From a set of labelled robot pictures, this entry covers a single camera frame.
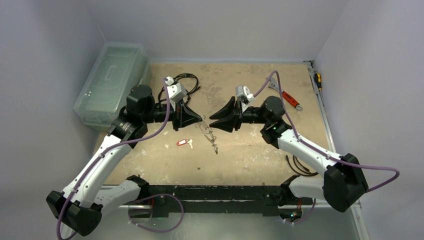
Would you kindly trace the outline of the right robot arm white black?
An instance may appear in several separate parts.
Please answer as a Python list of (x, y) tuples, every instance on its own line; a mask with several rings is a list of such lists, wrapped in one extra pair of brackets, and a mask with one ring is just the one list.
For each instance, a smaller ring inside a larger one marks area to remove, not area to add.
[(300, 198), (325, 200), (338, 212), (345, 212), (368, 192), (358, 159), (348, 153), (344, 156), (329, 151), (301, 136), (283, 120), (285, 109), (279, 97), (267, 97), (261, 106), (242, 110), (243, 102), (234, 96), (209, 118), (211, 128), (226, 132), (240, 129), (242, 124), (262, 124), (262, 138), (276, 149), (292, 154), (312, 167), (320, 177), (291, 176), (281, 184), (279, 205), (292, 204)]

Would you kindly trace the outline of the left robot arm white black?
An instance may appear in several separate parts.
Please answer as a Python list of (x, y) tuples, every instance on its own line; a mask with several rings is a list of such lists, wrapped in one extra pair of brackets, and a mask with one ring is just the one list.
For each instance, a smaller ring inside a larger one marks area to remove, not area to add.
[(163, 92), (165, 103), (160, 103), (155, 101), (148, 85), (133, 87), (95, 155), (71, 183), (49, 193), (46, 202), (57, 219), (58, 239), (87, 236), (102, 217), (114, 209), (128, 202), (142, 205), (155, 197), (150, 193), (149, 183), (137, 175), (106, 191), (101, 188), (118, 163), (139, 142), (152, 138), (148, 124), (161, 123), (165, 127), (171, 122), (178, 130), (202, 121), (184, 101), (188, 92), (182, 84), (166, 83)]

